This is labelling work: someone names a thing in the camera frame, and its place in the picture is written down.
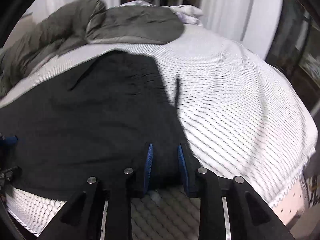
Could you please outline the black pants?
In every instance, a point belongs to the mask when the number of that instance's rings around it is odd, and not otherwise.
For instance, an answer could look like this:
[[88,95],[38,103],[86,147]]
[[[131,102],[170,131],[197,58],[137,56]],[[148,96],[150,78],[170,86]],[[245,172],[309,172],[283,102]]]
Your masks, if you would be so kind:
[[108,182],[153,145],[148,189],[182,184],[177,150],[188,146],[156,61],[111,51],[47,80],[1,109],[1,133],[16,136],[5,168],[14,187],[67,200],[88,177]]

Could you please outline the white mesh mattress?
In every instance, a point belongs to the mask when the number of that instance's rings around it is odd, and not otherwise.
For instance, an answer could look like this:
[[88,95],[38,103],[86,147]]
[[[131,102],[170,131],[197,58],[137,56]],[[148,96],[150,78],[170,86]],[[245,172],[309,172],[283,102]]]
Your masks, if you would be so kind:
[[204,167],[222,177],[243,176],[284,224],[307,207],[300,181],[318,137],[309,111],[280,71],[201,27],[186,25],[180,38],[165,45],[90,44],[55,56],[1,105],[110,50],[153,57],[169,99],[180,78],[179,116]]

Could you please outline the grey green duvet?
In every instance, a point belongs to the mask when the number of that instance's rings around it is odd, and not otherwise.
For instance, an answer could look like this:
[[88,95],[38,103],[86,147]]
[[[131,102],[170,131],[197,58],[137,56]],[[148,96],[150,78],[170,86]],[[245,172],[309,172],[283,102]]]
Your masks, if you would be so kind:
[[103,0],[76,0],[36,24],[1,52],[1,97],[54,56],[95,43],[167,44],[184,25],[167,7],[108,9]]

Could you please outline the white wardrobe door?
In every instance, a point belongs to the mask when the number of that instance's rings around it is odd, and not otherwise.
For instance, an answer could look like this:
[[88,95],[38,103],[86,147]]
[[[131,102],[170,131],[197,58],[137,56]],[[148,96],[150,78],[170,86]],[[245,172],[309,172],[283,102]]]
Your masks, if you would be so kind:
[[273,42],[283,0],[250,0],[242,44],[265,60]]

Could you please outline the white sheer curtain right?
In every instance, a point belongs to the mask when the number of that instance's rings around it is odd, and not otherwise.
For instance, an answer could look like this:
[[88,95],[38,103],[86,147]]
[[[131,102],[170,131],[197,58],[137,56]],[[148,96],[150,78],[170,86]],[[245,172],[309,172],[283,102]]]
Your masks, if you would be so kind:
[[244,31],[250,0],[201,0],[203,27],[239,42]]

